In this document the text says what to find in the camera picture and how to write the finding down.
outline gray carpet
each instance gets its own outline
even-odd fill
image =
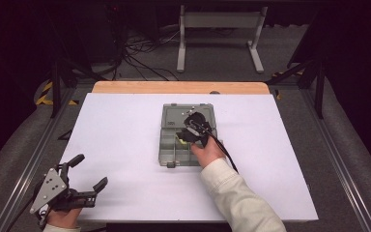
[[[153,52],[139,53],[134,57],[150,67],[170,70],[179,80],[264,81],[269,79],[273,73],[286,70],[286,64],[305,29],[306,27],[275,27],[263,30],[258,47],[265,68],[263,74],[255,72],[245,45],[245,38],[249,37],[250,33],[244,30],[237,30],[227,37],[210,31],[187,32],[184,73],[175,72],[178,52],[176,42],[166,43]],[[149,80],[161,79],[150,71],[139,70]],[[170,80],[174,79],[169,72],[159,72]],[[124,80],[144,79],[135,68],[126,63],[119,67],[116,76]],[[93,83],[94,81],[87,78],[80,80],[72,97],[74,100],[80,100],[80,105],[69,105],[66,108],[50,138],[36,175],[26,190],[21,206],[32,195],[33,185],[42,177],[42,174],[62,157],[67,141],[57,138],[73,128],[85,95],[91,92]],[[42,87],[37,90],[37,95],[42,91]],[[325,92],[325,123],[371,213],[371,158],[329,85]],[[305,181],[310,186],[310,193],[320,218],[317,221],[303,223],[286,222],[288,231],[363,231],[342,183],[328,158],[327,145],[300,91],[282,88],[280,93],[282,99],[276,100],[276,103],[297,154]],[[17,179],[34,153],[50,114],[50,105],[39,105],[0,152],[0,213],[11,196]],[[12,231],[40,231],[36,223],[36,219],[26,211],[16,222]],[[103,223],[84,221],[81,225],[84,230],[104,226]]]

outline person's left hand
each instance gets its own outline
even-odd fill
[[[68,212],[50,211],[46,223],[59,228],[74,229],[77,227],[77,217],[80,215],[80,209],[72,209]]]

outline white sleeve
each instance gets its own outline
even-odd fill
[[[64,229],[64,228],[59,228],[53,225],[47,224],[44,227],[43,232],[80,232],[80,227],[77,227],[75,229]]]
[[[201,178],[234,232],[286,231],[271,206],[256,195],[225,159],[206,166]]]

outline white table surface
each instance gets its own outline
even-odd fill
[[[165,103],[211,103],[218,138],[248,185],[283,220],[318,219],[272,95],[88,94],[62,157],[86,159],[71,188],[108,185],[79,219],[103,222],[224,221],[200,181],[201,167],[158,163]]]

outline yellow and black tape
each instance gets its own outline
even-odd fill
[[[280,76],[281,74],[283,74],[283,72],[276,72],[272,75],[272,78],[275,78],[275,77],[278,77]],[[294,74],[295,76],[298,76],[298,77],[301,77],[302,76],[302,72],[297,72]],[[282,95],[281,93],[279,93],[279,90],[275,89],[275,95],[276,95],[276,98],[278,100],[281,100],[282,99]]]
[[[52,88],[53,83],[51,80],[47,81],[46,85],[44,86],[41,96],[36,101],[36,104],[53,104],[52,100],[47,100],[46,96],[49,93],[50,89]],[[71,100],[69,101],[69,104],[71,105],[77,105],[79,104],[79,100]]]

